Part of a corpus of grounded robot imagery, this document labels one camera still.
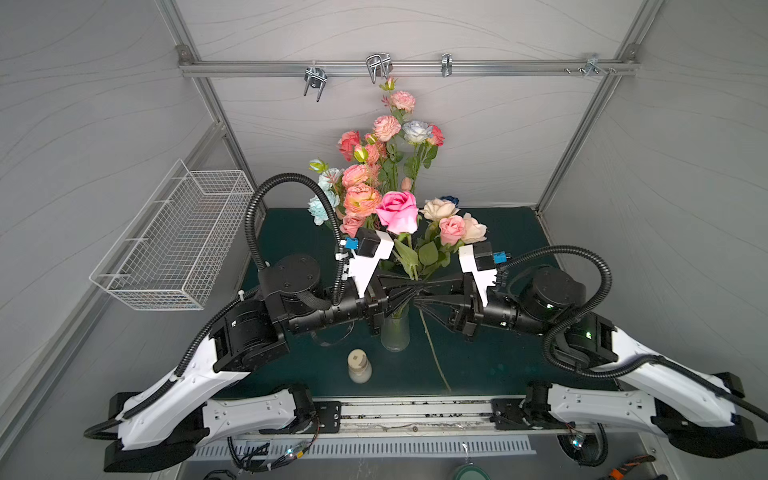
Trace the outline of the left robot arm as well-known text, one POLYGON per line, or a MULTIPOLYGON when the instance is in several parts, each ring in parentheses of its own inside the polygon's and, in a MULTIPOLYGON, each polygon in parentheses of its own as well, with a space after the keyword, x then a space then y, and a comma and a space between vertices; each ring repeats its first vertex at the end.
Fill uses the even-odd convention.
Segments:
POLYGON ((284 183, 308 187, 333 213, 321 186, 294 173, 263 182, 249 200, 244 229, 257 267, 258 285, 241 293, 195 335, 177 366, 147 390, 120 392, 110 416, 86 429, 91 440, 106 443, 109 473, 154 473, 188 460, 200 447, 219 439, 256 431, 289 434, 322 425, 309 389, 294 384, 271 394, 220 401, 217 394, 259 368, 287 355, 289 335, 365 322, 378 330, 384 318, 414 297, 396 286, 380 263, 396 243, 415 231, 419 211, 384 215, 379 230, 359 229, 352 237, 336 234, 336 272, 329 288, 321 285, 319 263, 304 254, 268 264, 258 245, 255 216, 266 194, 284 183))

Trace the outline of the medium pink rose stem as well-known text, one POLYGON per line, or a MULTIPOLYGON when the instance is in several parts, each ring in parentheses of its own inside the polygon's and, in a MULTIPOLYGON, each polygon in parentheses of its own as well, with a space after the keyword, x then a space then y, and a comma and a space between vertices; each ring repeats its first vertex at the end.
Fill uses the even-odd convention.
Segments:
POLYGON ((366 216, 345 215, 342 219, 340 231, 350 238, 355 238, 358 230, 366 223, 366 216))

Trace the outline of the white blue rose stem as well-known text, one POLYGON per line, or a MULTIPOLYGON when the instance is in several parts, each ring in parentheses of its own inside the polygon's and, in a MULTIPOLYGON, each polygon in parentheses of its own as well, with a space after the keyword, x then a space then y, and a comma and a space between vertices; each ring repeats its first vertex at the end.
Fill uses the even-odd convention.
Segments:
POLYGON ((414 147, 413 154, 405 161, 405 175, 410 180, 409 190, 416 185, 416 179, 422 163, 430 150, 429 139, 432 136, 432 127, 423 121, 412 120, 402 126, 404 140, 414 147))

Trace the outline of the small cream rose stem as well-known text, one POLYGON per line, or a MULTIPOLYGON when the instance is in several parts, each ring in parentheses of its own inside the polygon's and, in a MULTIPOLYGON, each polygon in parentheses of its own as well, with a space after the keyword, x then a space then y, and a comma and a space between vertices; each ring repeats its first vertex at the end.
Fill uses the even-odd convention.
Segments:
POLYGON ((458 211, 459 208, 454 202, 436 198, 427 201, 421 213, 425 219, 439 222, 444 218, 456 215, 458 211))

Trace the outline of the pink carnation spray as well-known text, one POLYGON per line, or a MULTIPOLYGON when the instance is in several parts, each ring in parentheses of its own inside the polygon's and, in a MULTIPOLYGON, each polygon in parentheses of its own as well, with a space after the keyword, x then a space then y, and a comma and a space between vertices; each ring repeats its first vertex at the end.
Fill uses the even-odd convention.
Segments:
POLYGON ((378 140, 372 134, 364 137, 364 147, 368 152, 366 165, 369 173, 368 183, 380 187, 384 192, 394 190, 397 180, 397 168, 393 154, 386 142, 378 140))

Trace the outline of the dark blue small flower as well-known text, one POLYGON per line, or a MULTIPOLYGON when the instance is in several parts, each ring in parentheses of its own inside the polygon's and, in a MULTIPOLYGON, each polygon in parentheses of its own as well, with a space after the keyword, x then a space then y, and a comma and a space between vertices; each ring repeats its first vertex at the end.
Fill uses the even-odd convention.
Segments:
POLYGON ((443 200, 443 201, 448 201, 448 202, 451 202, 451 203, 453 203, 455 206, 458 206, 458 205, 459 205, 459 202, 460 202, 460 200, 459 200, 457 197, 454 197, 454 196, 448 196, 448 195, 446 195, 446 196, 441 196, 439 199, 440 199, 440 200, 443 200))

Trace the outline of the clear ribbed glass vase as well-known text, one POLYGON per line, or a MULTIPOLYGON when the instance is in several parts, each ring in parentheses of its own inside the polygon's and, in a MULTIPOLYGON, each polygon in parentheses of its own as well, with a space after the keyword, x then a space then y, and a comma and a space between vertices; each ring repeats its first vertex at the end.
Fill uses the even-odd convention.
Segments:
POLYGON ((381 327, 381 344, 390 352, 402 352, 410 344, 410 304, 398 307, 383 322, 381 327))

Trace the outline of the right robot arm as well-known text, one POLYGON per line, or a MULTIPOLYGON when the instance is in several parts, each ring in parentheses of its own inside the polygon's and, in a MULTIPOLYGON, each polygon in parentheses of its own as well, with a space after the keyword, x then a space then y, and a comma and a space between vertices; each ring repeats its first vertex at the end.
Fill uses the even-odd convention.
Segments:
POLYGON ((412 280, 389 271, 377 277, 390 305, 412 301, 430 316, 445 309, 442 325, 466 339, 483 327, 537 335, 550 365, 581 378, 622 384, 619 391, 600 391, 532 382, 518 404, 495 405, 492 417, 499 429, 623 426, 713 459, 766 448, 753 422, 767 414, 746 400, 738 376, 688 369, 597 313, 611 289, 612 273, 596 253, 555 245, 515 257, 493 252, 484 242, 463 247, 460 256, 461 272, 448 277, 412 280), (600 277, 597 290, 587 294, 566 272, 543 266, 524 271, 526 285, 519 294, 508 292, 510 269, 554 254, 590 262, 600 277))

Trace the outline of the orange pink peony stem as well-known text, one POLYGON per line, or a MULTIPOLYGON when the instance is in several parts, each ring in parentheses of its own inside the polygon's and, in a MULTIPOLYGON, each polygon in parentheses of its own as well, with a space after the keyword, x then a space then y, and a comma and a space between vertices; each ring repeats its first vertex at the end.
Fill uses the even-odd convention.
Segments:
POLYGON ((367 158, 368 152, 364 145, 358 145, 354 150, 354 164, 343 172, 341 180, 344 193, 343 217, 345 215, 366 216, 368 220, 382 201, 382 194, 378 187, 368 183, 367 158))

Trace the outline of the pink white rose stem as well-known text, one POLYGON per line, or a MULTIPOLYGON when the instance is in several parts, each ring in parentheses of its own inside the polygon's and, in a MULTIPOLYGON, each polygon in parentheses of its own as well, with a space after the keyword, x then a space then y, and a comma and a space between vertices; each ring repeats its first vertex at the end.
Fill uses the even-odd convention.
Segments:
POLYGON ((424 235, 416 243, 417 276, 427 279, 448 267, 452 255, 463 245, 465 233, 464 219, 458 215, 429 221, 424 235))

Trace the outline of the teal white flower spray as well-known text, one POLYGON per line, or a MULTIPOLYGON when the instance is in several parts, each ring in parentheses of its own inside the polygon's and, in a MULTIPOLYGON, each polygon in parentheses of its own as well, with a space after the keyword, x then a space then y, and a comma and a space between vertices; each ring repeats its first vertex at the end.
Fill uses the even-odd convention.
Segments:
MULTIPOLYGON (((327 198, 330 205, 334 208, 336 217, 341 220, 342 214, 339 210, 340 207, 340 182, 342 179, 342 171, 338 168, 329 166, 326 162, 320 159, 313 159, 309 162, 309 168, 311 171, 318 175, 317 183, 324 196, 327 198)), ((329 222, 330 215, 325 211, 320 197, 318 195, 313 196, 308 202, 308 211, 313 218, 316 226, 321 226, 329 222)))

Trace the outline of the magenta rose stem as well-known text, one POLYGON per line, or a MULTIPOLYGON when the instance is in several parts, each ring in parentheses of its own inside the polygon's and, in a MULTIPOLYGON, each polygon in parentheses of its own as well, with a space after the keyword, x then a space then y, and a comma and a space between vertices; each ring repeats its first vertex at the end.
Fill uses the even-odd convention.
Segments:
MULTIPOLYGON (((382 224, 394 234, 413 234, 417 230, 418 226, 418 206, 415 196, 406 191, 390 191, 387 192, 382 199, 382 202, 376 209, 377 215, 382 224)), ((443 381, 446 389, 451 392, 452 388, 444 374, 442 366, 440 364, 438 355, 436 353, 435 345, 432 340, 432 336, 427 326, 424 313, 419 311, 421 323, 430 347, 430 351, 437 368, 438 374, 443 381)))

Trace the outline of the large pink rose stem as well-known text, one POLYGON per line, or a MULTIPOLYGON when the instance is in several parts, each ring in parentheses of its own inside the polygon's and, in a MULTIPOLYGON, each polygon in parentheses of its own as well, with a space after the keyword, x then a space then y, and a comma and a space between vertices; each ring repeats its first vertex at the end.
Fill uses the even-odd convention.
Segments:
POLYGON ((361 144, 362 140, 359 131, 347 131, 342 134, 337 142, 337 148, 347 162, 352 162, 354 150, 361 144))

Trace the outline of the tall pink peony stem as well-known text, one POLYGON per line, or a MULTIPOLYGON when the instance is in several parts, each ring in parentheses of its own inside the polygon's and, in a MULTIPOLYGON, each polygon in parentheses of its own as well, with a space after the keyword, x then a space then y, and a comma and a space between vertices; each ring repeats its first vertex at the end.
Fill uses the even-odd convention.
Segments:
POLYGON ((373 137, 380 151, 378 163, 383 173, 382 186, 387 192, 393 190, 398 183, 396 170, 399 160, 395 138, 402 132, 402 125, 408 116, 413 113, 416 98, 407 91, 398 90, 397 80, 392 76, 387 77, 379 88, 384 92, 382 102, 389 113, 374 121, 373 137))

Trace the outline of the large cream rose stem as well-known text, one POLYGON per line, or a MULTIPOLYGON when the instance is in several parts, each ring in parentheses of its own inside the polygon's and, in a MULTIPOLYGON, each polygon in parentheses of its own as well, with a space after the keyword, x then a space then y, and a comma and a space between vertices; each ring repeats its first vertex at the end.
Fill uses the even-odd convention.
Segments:
POLYGON ((462 236, 462 242, 465 245, 474 244, 486 240, 487 226, 480 223, 470 213, 465 213, 463 216, 464 221, 464 234, 462 236))

